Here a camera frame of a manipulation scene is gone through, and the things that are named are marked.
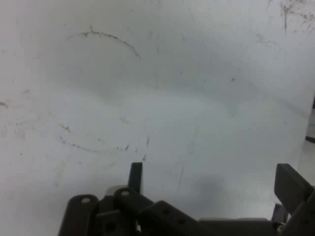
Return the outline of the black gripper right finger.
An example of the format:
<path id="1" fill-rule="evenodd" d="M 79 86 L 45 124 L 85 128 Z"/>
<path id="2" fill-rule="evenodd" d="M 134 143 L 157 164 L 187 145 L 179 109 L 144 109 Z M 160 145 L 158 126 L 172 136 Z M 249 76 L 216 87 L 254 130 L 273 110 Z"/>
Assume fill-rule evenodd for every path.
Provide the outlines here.
<path id="1" fill-rule="evenodd" d="M 289 164 L 278 164 L 274 192 L 290 218 L 273 221 L 273 236 L 313 236 L 315 234 L 315 187 Z"/>

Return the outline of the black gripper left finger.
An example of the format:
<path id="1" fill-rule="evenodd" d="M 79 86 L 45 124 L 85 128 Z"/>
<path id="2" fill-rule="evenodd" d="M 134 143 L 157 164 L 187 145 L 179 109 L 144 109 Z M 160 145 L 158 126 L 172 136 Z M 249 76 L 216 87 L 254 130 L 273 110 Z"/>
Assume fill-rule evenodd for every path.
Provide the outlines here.
<path id="1" fill-rule="evenodd" d="M 199 223 L 164 201 L 140 193 L 141 162 L 131 164 L 126 187 L 99 200 L 72 197 L 61 223 L 61 236 L 198 236 Z"/>

